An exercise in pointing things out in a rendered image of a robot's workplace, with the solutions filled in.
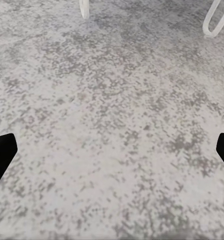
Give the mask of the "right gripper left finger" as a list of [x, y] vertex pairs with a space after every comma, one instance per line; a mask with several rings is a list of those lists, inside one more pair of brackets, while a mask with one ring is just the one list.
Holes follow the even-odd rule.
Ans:
[[17, 142], [13, 133], [0, 136], [0, 179], [17, 152]]

